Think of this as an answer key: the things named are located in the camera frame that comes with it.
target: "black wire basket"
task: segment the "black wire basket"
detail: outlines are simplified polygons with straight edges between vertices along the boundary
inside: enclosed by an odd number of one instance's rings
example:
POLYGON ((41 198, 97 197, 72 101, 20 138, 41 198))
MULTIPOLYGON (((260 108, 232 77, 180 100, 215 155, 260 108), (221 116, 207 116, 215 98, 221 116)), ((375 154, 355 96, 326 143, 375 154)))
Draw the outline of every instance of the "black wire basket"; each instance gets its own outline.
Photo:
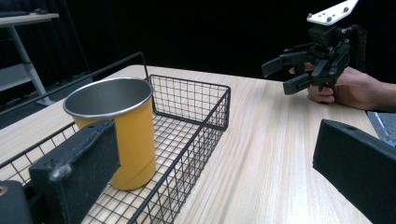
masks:
MULTIPOLYGON (((157 170, 131 191, 107 184, 84 223, 173 223, 228 127, 231 89, 151 75, 157 170)), ((0 165, 1 180, 30 181, 28 169, 78 131, 71 123, 0 165)))

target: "metal cup rim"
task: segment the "metal cup rim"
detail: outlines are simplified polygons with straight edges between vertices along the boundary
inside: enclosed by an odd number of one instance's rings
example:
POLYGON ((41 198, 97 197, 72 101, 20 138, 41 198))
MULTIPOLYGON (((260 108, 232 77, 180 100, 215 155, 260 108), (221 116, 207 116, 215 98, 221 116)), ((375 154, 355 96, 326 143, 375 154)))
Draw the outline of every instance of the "metal cup rim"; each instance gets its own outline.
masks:
POLYGON ((102 80, 95 81, 93 83, 87 84, 87 85, 85 85, 83 87, 80 87, 80 88, 76 89, 75 91, 72 91, 64 99, 63 106, 64 106, 64 111, 67 114, 69 114, 71 116, 74 116, 74 117, 77 117, 77 118, 82 118, 82 119, 109 119, 109 118, 114 118, 116 116, 119 116, 121 114, 125 114, 125 113, 127 113, 129 111, 132 111, 134 109, 137 109, 138 107, 143 105, 146 101, 148 101, 152 97, 153 92, 154 92, 154 90, 152 88, 152 85, 149 82, 147 82, 145 79, 142 79, 142 78, 138 78, 138 77, 113 77, 113 78, 106 78, 106 79, 102 79, 102 80), (99 83, 109 82, 109 81, 114 81, 114 80, 120 80, 120 79, 128 79, 128 80, 133 79, 133 80, 139 80, 139 81, 142 81, 143 83, 146 83, 148 85, 148 87, 149 87, 149 95, 145 99, 143 99, 139 104, 127 107, 127 108, 119 110, 119 111, 106 113, 106 114, 84 115, 84 114, 79 114, 79 113, 73 112, 73 111, 71 111, 71 110, 69 110, 67 108, 67 106, 66 106, 67 100, 69 100, 71 96, 73 96, 74 94, 78 93, 79 91, 87 89, 87 88, 89 88, 91 86, 97 85, 99 83))

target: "black foam pad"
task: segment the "black foam pad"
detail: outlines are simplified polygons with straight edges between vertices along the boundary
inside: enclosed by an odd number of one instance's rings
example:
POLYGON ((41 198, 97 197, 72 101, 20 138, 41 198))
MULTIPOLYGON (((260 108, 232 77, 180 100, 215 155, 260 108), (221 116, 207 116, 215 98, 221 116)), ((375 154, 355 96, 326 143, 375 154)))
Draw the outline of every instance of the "black foam pad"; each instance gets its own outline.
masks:
POLYGON ((80 223, 120 167, 114 120, 78 131, 30 169, 44 191, 49 223, 80 223))
POLYGON ((0 181, 0 223, 33 223, 22 185, 0 181))
POLYGON ((396 223, 396 148, 324 119, 313 167, 373 223, 396 223))

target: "finger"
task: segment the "finger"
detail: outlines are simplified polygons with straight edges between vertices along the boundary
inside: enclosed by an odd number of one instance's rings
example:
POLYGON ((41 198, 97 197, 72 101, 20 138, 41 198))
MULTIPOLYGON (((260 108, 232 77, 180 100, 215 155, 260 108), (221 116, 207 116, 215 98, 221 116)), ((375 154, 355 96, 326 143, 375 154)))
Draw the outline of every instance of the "finger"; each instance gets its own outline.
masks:
POLYGON ((308 92, 310 92, 311 94, 315 94, 315 95, 333 95, 334 94, 334 91, 332 90, 332 88, 323 87, 322 91, 319 91, 318 86, 310 86, 308 88, 308 92))
POLYGON ((334 97, 332 95, 315 95, 308 93, 307 98, 313 102, 317 103, 332 103, 334 102, 334 97))
MULTIPOLYGON (((312 70, 314 70, 314 69, 315 69, 315 66, 314 66, 312 63, 304 63, 304 70, 305 70, 305 72, 312 71, 312 70)), ((296 74, 296 71, 295 71, 294 67, 292 67, 291 69, 289 69, 289 72, 290 72, 291 74, 296 74)))

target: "robotic hand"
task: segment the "robotic hand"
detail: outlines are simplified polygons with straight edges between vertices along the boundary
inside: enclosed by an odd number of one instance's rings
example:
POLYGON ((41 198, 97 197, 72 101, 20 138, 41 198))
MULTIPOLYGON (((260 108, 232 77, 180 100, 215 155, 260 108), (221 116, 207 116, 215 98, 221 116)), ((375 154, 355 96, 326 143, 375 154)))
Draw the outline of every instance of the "robotic hand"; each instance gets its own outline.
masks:
POLYGON ((358 31, 358 69, 364 69, 364 49, 366 32, 359 25, 352 25, 345 29, 335 27, 334 24, 348 16, 358 0, 347 0, 334 7, 325 9, 315 15, 308 14, 307 20, 315 23, 308 30, 312 43, 285 49, 284 54, 264 63, 262 73, 269 77, 282 70, 284 66, 294 66, 297 77, 283 83, 286 95, 294 94, 308 88, 318 86, 321 91, 324 87, 334 89, 337 78, 341 76, 349 64, 349 36, 358 31), (316 66, 311 74, 304 71, 304 63, 316 66))

